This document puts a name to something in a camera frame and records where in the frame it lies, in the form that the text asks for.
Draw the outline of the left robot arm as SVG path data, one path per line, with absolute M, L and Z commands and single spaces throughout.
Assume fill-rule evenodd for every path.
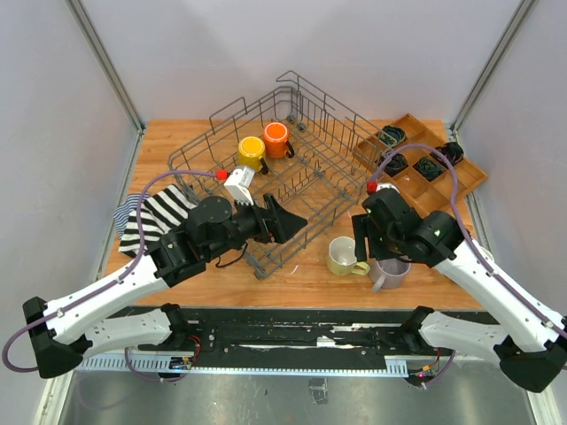
M 263 199 L 264 206 L 258 206 L 207 197 L 123 269 L 69 296 L 27 300 L 22 309 L 36 360 L 34 370 L 49 379 L 75 369 L 88 357 L 129 346 L 164 344 L 173 351 L 182 349 L 189 342 L 190 329 L 173 307 L 118 319 L 113 314 L 205 272 L 208 262 L 250 240 L 284 244 L 307 225 L 273 195 Z

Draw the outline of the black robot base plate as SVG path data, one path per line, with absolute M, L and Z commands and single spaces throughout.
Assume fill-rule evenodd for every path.
M 450 349 L 433 348 L 404 339 L 401 325 L 409 310 L 212 308 L 180 309 L 187 321 L 185 337 L 173 344 L 128 343 L 129 349 L 158 352 L 190 352 L 197 336 L 199 355 L 209 352 L 296 352 L 316 350 L 360 351 L 370 355 L 445 358 Z

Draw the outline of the cream ceramic mug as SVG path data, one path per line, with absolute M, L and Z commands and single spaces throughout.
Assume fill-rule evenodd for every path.
M 327 267 L 334 275 L 367 275 L 369 273 L 370 266 L 356 258 L 354 248 L 355 241 L 348 236 L 340 236 L 330 242 Z

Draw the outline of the yellow enamel mug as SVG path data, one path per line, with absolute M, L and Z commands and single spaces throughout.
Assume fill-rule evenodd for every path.
M 242 138 L 237 147 L 238 164 L 248 166 L 256 173 L 266 175 L 269 168 L 266 162 L 265 143 L 257 136 Z

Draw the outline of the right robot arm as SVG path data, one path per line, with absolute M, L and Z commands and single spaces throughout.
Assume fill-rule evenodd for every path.
M 459 221 L 421 218 L 391 184 L 371 182 L 352 218 L 355 256 L 423 264 L 456 283 L 495 319 L 486 325 L 418 306 L 400 327 L 403 347 L 444 348 L 490 361 L 519 387 L 540 393 L 566 365 L 566 318 L 505 273 Z

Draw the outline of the orange ceramic mug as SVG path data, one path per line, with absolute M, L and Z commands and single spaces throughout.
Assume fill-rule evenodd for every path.
M 290 131 L 281 122 L 271 122 L 264 127 L 263 141 L 269 158 L 293 158 L 295 150 L 290 141 Z

